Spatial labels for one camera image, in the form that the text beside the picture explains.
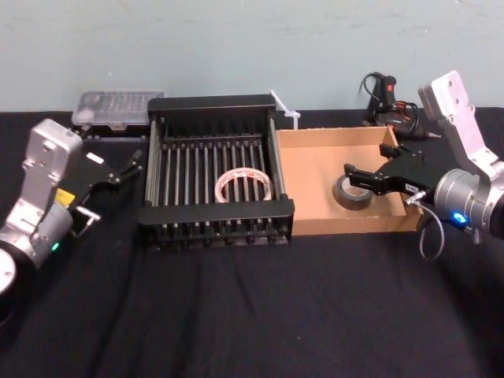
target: cable connector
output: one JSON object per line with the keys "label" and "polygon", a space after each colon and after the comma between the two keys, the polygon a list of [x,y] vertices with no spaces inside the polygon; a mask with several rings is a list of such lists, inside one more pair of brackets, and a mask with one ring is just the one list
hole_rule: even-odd
{"label": "cable connector", "polygon": [[412,195],[407,200],[405,200],[405,203],[407,206],[416,205],[421,199],[424,199],[426,195],[427,193],[425,191],[419,191],[415,195]]}
{"label": "cable connector", "polygon": [[292,118],[292,122],[294,125],[294,130],[298,129],[298,119],[301,118],[301,114],[296,112],[295,110],[289,110],[284,103],[278,98],[275,91],[272,89],[270,92],[271,96],[275,98],[276,104],[285,112],[285,117]]}

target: black tablecloth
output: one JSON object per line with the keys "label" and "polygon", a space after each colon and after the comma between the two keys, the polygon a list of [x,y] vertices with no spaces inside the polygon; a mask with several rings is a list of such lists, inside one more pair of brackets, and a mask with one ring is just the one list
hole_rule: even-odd
{"label": "black tablecloth", "polygon": [[[476,115],[504,156],[504,110]],[[69,113],[0,115],[1,219],[20,190],[29,129],[46,117],[70,124]],[[300,127],[360,120],[303,112]],[[446,140],[408,144],[455,166]],[[146,148],[85,146],[116,169]],[[102,220],[39,271],[17,337],[2,340],[2,378],[504,375],[502,242],[473,246],[447,229],[435,263],[413,233],[147,254],[135,223],[142,185],[89,202]]]}

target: tape roll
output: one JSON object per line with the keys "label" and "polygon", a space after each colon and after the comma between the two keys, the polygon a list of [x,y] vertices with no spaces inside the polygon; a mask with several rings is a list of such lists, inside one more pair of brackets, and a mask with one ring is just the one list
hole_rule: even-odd
{"label": "tape roll", "polygon": [[335,200],[345,209],[362,210],[369,206],[372,200],[372,192],[361,187],[350,185],[350,179],[341,176],[332,188]]}
{"label": "tape roll", "polygon": [[230,181],[237,180],[239,178],[246,178],[259,181],[265,187],[265,197],[262,199],[262,201],[269,201],[272,199],[273,185],[268,175],[257,169],[242,167],[231,169],[230,171],[224,172],[217,179],[214,188],[215,202],[219,203],[227,202],[228,200],[224,198],[224,196],[222,195],[222,189],[224,189],[226,184],[229,183]]}

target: copper tape roll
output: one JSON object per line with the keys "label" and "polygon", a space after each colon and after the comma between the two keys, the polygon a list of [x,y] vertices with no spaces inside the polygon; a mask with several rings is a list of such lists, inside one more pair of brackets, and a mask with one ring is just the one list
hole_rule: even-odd
{"label": "copper tape roll", "polygon": [[215,183],[215,202],[227,202],[228,200],[222,195],[222,190],[230,181],[237,180],[240,178],[247,178],[252,180],[257,180],[263,184],[265,188],[265,197],[262,201],[268,201],[272,199],[272,182],[268,175],[258,169],[253,168],[236,168],[230,171],[224,172],[217,182]]}

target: open cardboard tray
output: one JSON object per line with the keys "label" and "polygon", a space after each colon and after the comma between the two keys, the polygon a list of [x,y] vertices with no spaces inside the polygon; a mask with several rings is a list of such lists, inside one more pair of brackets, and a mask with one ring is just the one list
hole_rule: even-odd
{"label": "open cardboard tray", "polygon": [[296,206],[292,235],[417,230],[422,212],[405,207],[399,193],[375,195],[358,211],[343,208],[332,196],[346,163],[375,172],[387,162],[379,145],[398,145],[390,128],[280,130],[277,137],[286,192]]}

